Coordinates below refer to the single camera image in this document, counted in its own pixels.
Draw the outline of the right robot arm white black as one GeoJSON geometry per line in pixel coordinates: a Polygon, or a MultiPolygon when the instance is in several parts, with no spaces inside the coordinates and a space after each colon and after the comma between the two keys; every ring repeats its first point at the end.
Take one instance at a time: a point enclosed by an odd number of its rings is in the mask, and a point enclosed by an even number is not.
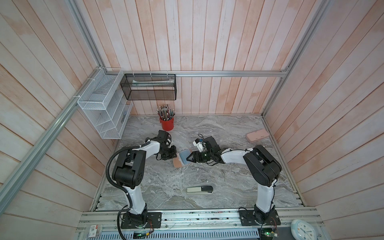
{"type": "Polygon", "coordinates": [[[197,151],[191,152],[186,161],[217,164],[240,164],[249,171],[258,184],[258,198],[254,206],[255,216],[260,220],[274,214],[275,187],[282,170],[281,164],[262,145],[252,149],[220,148],[213,137],[196,139],[193,142],[197,151]]]}

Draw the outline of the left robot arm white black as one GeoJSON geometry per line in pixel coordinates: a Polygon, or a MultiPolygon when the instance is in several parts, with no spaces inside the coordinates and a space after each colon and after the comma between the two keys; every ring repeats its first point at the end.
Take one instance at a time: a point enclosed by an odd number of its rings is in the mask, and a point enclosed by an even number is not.
{"type": "Polygon", "coordinates": [[[146,216],[147,204],[141,191],[146,160],[152,156],[158,161],[175,158],[177,150],[171,143],[171,135],[160,130],[156,137],[147,138],[144,144],[123,147],[108,160],[106,178],[112,186],[124,192],[130,215],[146,216]]]}

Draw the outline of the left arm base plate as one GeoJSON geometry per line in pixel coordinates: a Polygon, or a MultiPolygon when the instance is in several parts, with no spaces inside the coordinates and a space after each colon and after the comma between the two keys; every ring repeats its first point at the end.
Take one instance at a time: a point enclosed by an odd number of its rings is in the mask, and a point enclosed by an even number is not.
{"type": "Polygon", "coordinates": [[[162,221],[161,212],[143,212],[141,215],[134,215],[129,212],[122,214],[122,219],[120,220],[121,229],[139,229],[139,227],[149,229],[160,228],[162,221]]]}

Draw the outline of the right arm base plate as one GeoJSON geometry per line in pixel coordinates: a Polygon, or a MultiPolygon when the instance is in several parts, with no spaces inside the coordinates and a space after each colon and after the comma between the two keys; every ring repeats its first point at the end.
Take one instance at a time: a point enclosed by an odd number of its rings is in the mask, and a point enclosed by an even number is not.
{"type": "Polygon", "coordinates": [[[272,208],[268,213],[239,208],[238,213],[242,226],[281,225],[280,217],[275,208],[272,208]]]}

